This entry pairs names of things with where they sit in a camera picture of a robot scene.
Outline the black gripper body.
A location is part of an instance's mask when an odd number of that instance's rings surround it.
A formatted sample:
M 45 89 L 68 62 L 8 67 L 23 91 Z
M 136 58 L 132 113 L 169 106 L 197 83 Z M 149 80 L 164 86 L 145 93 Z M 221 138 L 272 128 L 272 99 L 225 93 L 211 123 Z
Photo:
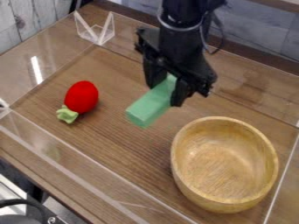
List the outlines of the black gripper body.
M 167 24 L 160 20 L 159 27 L 139 26 L 135 49 L 144 56 L 157 58 L 167 74 L 193 78 L 197 81 L 197 94 L 207 97 L 217 80 L 217 75 L 204 56 L 205 38 L 211 19 L 201 18 L 193 24 Z

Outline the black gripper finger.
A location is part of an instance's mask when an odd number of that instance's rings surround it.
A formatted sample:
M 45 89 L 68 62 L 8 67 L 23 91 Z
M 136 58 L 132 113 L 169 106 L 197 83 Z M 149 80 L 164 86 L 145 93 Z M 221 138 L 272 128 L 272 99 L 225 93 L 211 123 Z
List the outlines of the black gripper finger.
M 167 70 L 159 65 L 157 58 L 148 53 L 143 56 L 143 67 L 145 84 L 149 88 L 155 88 L 164 81 Z
M 180 77 L 175 82 L 171 95 L 171 106 L 180 107 L 187 98 L 197 92 L 197 81 L 193 78 Z

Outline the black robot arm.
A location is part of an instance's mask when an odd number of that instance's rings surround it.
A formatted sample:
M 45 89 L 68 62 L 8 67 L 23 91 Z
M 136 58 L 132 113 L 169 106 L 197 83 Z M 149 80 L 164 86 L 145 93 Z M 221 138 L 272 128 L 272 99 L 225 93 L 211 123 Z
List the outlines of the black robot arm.
M 220 21 L 215 10 L 227 0 L 163 0 L 156 15 L 159 25 L 136 28 L 135 49 L 143 55 L 144 79 L 155 88 L 168 75 L 176 78 L 169 104 L 180 107 L 193 94 L 208 96 L 217 80 L 205 59 L 212 53 L 207 37 Z

